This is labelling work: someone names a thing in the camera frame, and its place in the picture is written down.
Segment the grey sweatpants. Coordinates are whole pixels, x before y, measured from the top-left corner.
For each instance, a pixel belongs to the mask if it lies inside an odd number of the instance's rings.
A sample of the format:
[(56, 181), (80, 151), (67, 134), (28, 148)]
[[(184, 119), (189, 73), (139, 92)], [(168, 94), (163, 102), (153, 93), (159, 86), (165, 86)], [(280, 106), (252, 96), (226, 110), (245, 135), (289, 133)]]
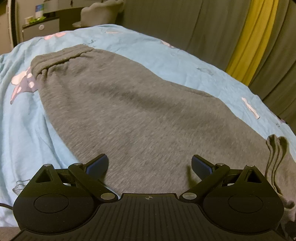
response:
[(77, 45), (31, 61), (50, 123), (78, 161), (106, 154), (117, 194), (175, 193), (199, 179), (193, 155), (255, 165), (295, 220), (295, 161), (287, 139), (262, 138), (218, 98), (163, 80), (121, 55)]

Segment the light blue patterned bedsheet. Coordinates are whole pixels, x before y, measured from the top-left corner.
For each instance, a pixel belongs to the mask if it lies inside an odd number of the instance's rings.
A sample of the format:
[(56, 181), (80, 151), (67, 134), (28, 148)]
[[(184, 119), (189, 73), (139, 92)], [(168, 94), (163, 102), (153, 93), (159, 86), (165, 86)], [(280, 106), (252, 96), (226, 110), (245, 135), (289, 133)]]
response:
[(31, 73), (35, 57), (77, 45), (121, 55), (163, 80), (206, 92), (220, 99), (262, 138), (284, 137), (289, 152), (295, 150), (291, 129), (248, 87), (183, 50), (117, 25), (58, 32), (23, 42), (1, 56), (1, 202), (5, 204), (15, 202), (42, 165), (67, 168), (80, 162), (50, 123)]

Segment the yellow curtain strip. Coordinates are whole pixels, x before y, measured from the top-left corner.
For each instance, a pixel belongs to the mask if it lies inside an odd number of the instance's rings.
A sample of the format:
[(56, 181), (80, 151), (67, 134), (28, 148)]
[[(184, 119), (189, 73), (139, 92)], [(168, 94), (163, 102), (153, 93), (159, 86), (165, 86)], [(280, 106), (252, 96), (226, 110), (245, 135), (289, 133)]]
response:
[(248, 86), (267, 48), (279, 1), (251, 1), (226, 73)]

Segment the grey curtain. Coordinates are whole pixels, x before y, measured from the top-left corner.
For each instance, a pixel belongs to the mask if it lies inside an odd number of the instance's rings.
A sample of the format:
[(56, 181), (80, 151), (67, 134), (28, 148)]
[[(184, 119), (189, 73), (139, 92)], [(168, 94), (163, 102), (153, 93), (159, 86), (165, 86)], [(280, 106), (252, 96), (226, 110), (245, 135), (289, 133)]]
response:
[[(118, 22), (226, 71), (251, 1), (126, 1)], [(295, 1), (279, 1), (249, 89), (295, 129)]]

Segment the grey upholstered chair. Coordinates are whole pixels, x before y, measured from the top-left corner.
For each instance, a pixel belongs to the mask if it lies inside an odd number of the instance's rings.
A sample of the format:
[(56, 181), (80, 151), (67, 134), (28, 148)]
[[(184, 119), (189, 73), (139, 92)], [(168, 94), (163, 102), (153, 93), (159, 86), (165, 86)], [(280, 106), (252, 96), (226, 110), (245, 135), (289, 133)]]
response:
[(125, 1), (103, 1), (84, 7), (80, 21), (72, 24), (74, 28), (86, 28), (104, 24), (114, 24), (117, 15), (124, 9)]

